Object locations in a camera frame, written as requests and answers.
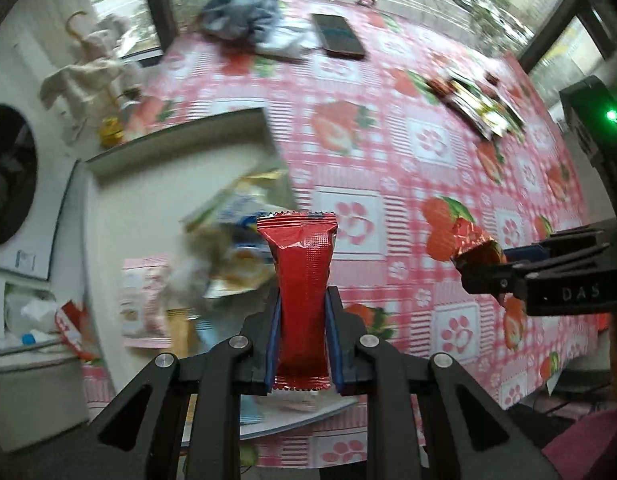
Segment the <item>long red snack stick packet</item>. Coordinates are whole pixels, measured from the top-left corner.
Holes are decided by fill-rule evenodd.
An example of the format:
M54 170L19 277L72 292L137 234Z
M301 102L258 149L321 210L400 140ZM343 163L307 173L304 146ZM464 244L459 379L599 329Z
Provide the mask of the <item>long red snack stick packet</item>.
M258 219L258 233L272 253L280 294L280 346L274 387L327 389L325 293L337 217L332 212L277 212Z

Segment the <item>white washing machine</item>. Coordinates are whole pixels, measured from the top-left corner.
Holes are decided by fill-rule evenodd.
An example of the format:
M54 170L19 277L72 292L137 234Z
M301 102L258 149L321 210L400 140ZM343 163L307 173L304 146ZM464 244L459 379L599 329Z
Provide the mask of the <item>white washing machine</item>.
M28 448L88 418L81 365L59 341L39 341L26 307L54 316L58 222L76 158L66 122L38 98L52 68L29 34L0 32L0 446Z

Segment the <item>pink white snack packet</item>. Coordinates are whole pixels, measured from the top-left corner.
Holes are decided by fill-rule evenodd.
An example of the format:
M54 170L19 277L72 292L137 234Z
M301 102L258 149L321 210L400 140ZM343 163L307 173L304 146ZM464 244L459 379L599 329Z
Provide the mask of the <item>pink white snack packet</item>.
M165 308L165 289L170 271L170 258L167 255L124 261L118 292L118 311L126 347L171 347Z

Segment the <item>strawberry checkered tablecloth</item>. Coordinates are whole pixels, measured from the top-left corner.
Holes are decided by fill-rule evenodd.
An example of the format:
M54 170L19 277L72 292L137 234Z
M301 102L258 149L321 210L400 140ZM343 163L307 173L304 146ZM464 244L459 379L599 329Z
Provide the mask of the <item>strawberry checkered tablecloth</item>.
M290 21L344 16L363 61L311 52L301 63L229 53L199 35L172 44L130 119L139 136L240 108L266 110L303 209L337 214L331 280L346 307L417 356L450 353L504 408L596 348L593 318L523 318L468 295L446 228L473 218L505 247L595 218L560 131L512 56L485 58L404 18L356 6L284 0ZM486 73L525 120L496 148L427 91L446 67Z

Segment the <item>pile of green snack packets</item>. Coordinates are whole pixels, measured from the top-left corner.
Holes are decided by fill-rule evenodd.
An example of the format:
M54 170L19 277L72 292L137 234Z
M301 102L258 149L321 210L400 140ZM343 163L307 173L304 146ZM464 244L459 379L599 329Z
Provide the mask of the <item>pile of green snack packets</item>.
M525 121L499 92L497 78L477 80L447 66L424 81L427 90L482 139L495 142L510 134L525 141Z

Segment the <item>yellow blue snack bag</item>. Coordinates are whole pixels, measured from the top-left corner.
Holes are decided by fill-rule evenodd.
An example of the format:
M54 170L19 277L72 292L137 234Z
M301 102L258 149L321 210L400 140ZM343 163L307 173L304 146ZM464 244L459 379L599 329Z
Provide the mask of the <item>yellow blue snack bag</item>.
M296 205L283 162L255 166L180 223L191 259L182 266L187 292L206 300L254 292L273 278L273 257L258 219Z

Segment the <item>grey storage box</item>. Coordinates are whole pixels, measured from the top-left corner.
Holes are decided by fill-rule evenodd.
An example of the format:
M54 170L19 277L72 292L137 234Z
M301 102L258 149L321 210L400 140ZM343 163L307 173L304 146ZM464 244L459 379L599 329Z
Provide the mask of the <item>grey storage box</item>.
M124 344L118 313L130 258L185 259L183 218L279 151L261 107L149 133L88 159L83 240L88 310L114 390L154 356Z

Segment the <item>black smartphone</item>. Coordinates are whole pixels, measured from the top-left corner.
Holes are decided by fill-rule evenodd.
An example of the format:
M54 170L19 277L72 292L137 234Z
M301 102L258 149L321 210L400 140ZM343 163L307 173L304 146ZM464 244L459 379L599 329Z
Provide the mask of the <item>black smartphone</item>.
M348 21L340 15L311 14L320 43L333 58L363 60L367 52Z

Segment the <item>white plastic bag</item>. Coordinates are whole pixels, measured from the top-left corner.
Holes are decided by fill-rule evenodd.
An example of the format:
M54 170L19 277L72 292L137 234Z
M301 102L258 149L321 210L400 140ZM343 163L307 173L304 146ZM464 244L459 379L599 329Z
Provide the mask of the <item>white plastic bag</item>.
M254 53L264 58L301 62L320 48L321 42L310 20L285 18L265 41L254 47Z

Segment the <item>blue grey crumpled cloth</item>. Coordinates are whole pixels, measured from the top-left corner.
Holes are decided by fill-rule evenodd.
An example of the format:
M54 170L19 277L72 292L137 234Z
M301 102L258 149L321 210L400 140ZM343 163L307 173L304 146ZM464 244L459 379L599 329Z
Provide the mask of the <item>blue grey crumpled cloth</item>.
M281 18L278 0L208 0L198 24L205 35L255 46L272 36Z

